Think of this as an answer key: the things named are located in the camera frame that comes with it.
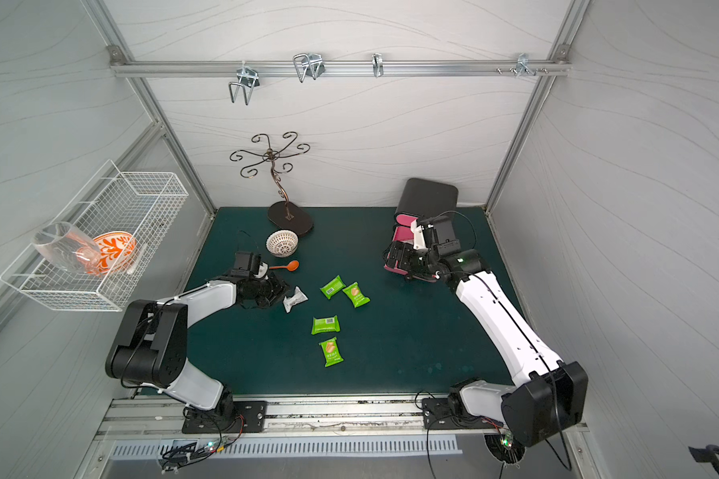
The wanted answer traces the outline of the white cookie pack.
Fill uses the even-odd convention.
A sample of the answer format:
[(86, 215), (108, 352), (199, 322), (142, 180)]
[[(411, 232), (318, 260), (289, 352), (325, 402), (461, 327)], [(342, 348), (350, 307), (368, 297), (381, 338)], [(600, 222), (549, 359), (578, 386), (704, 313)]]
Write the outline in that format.
[(283, 306), (286, 313), (290, 313), (296, 305), (301, 305), (307, 300), (306, 294), (299, 287), (295, 287), (293, 294), (283, 299)]

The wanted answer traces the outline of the black pink drawer cabinet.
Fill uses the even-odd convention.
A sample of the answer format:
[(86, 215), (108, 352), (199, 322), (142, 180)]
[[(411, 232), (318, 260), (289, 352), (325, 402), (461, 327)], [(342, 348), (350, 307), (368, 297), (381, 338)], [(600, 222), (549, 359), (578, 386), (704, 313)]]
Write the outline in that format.
[(459, 189), (453, 185), (420, 178), (405, 183), (403, 195), (395, 210), (395, 226), (413, 218), (455, 214)]

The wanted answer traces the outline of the green cookie pack barcode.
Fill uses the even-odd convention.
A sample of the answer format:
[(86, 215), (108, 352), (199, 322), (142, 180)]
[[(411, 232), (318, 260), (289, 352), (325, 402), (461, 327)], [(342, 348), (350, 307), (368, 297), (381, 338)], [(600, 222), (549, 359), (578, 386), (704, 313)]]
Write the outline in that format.
[(336, 315), (333, 317), (321, 317), (313, 319), (311, 335), (321, 335), (322, 333), (339, 333), (341, 326)]

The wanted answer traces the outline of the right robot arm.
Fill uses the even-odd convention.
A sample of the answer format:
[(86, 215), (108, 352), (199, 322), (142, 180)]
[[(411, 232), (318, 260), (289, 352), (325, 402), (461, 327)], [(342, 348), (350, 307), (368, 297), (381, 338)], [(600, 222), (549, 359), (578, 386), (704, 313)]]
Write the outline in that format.
[(534, 332), (476, 249), (463, 249), (451, 212), (403, 215), (385, 252), (385, 269), (407, 279), (445, 283), (473, 314), (501, 355), (508, 385), (467, 379), (447, 397), (459, 421), (480, 419), (505, 431), (505, 445), (529, 447), (577, 425), (588, 375)]

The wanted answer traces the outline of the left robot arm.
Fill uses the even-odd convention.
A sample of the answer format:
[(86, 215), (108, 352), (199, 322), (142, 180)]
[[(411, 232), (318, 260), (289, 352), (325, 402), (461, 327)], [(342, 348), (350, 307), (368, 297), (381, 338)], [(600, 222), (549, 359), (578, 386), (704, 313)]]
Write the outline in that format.
[(132, 301), (105, 360), (105, 372), (125, 387), (153, 388), (196, 410), (219, 409), (231, 391), (191, 363), (189, 329), (235, 305), (268, 309), (280, 303), (289, 288), (258, 253), (238, 251), (229, 271), (201, 287), (167, 299)]

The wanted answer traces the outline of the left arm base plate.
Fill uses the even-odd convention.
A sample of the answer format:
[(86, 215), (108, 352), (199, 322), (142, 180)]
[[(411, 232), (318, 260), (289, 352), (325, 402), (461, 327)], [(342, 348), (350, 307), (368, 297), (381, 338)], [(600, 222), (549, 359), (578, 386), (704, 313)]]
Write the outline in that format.
[(263, 400), (222, 402), (215, 409), (184, 408), (184, 434), (261, 433), (269, 403)]

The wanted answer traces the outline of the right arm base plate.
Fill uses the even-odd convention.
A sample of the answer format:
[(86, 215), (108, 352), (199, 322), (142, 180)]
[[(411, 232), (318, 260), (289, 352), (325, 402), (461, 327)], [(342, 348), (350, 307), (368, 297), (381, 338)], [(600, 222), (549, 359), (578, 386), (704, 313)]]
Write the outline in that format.
[(419, 402), (423, 427), (434, 430), (488, 430), (501, 432), (504, 424), (498, 420), (456, 413), (445, 398), (425, 397)]

